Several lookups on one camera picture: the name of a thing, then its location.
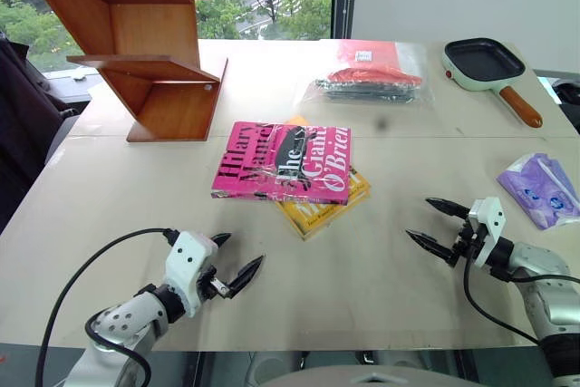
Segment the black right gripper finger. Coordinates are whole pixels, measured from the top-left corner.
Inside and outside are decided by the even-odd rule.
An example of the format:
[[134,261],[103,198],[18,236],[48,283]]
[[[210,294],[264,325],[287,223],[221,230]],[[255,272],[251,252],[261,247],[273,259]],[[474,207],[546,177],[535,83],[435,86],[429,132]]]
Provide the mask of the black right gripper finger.
[[448,216],[467,219],[469,208],[444,198],[426,198],[426,201],[435,209]]
[[439,244],[434,237],[426,235],[420,231],[406,229],[405,233],[420,247],[429,253],[443,259],[445,262],[449,262],[452,258],[452,251]]

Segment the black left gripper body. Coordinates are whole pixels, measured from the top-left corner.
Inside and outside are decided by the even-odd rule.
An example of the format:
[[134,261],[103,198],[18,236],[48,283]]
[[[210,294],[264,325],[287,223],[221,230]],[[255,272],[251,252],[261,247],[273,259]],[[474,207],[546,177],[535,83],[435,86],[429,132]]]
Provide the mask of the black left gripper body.
[[210,265],[197,280],[198,297],[201,302],[212,300],[216,296],[231,299],[233,291],[230,286],[217,278],[217,269]]

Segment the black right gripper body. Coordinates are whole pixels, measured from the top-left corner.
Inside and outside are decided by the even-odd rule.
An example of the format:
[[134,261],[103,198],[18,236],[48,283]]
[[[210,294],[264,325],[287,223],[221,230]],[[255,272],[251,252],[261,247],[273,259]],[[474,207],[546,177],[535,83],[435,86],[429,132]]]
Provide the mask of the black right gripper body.
[[454,267],[461,257],[469,259],[476,256],[482,247],[482,242],[477,230],[473,229],[471,222],[466,219],[459,230],[458,236],[451,247],[451,256],[447,264]]

